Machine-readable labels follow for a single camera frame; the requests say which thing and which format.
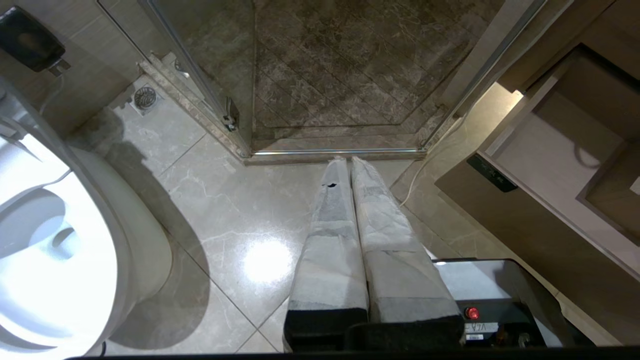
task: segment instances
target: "red button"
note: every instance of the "red button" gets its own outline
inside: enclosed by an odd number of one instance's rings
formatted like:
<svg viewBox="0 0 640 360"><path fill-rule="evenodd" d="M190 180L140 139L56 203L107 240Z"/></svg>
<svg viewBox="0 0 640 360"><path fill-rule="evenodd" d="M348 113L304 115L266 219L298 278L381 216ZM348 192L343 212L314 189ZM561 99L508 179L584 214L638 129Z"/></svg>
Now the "red button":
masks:
<svg viewBox="0 0 640 360"><path fill-rule="evenodd" d="M471 320L477 320L480 317L480 312L477 307L468 307L465 310L465 316Z"/></svg>

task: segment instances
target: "wall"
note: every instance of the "wall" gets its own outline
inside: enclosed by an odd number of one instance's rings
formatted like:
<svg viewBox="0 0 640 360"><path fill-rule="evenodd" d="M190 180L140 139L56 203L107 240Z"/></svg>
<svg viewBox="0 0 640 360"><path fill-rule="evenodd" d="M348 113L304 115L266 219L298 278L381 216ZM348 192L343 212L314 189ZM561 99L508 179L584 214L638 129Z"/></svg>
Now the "wall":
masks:
<svg viewBox="0 0 640 360"><path fill-rule="evenodd" d="M18 5L38 19L65 46L71 69L45 118L61 136L97 113L138 77L141 56L94 1L0 0L0 11ZM0 51L0 74L39 108L55 77L35 73Z"/></svg>

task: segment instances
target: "white marble floor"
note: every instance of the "white marble floor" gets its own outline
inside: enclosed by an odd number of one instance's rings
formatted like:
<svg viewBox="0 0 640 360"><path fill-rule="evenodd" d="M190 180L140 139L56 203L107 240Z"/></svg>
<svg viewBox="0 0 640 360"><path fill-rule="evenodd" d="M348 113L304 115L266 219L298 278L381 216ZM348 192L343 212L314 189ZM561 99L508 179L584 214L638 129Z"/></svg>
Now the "white marble floor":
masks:
<svg viewBox="0 0 640 360"><path fill-rule="evenodd" d="M141 86L162 97L144 116L127 102ZM325 164L244 167L146 76L68 142L105 157L173 247L169 280L132 310L108 356L282 351L289 287ZM374 164L390 186L411 161Z"/></svg>

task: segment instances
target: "toilet bowl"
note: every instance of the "toilet bowl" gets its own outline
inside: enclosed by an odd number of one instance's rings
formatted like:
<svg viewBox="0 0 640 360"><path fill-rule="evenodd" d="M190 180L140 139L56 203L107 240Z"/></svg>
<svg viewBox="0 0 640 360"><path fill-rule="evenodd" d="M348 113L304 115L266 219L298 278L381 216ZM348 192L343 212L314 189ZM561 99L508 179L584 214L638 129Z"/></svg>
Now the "toilet bowl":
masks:
<svg viewBox="0 0 640 360"><path fill-rule="evenodd" d="M66 146L0 79L0 359L66 359L166 281L172 254L102 158Z"/></svg>

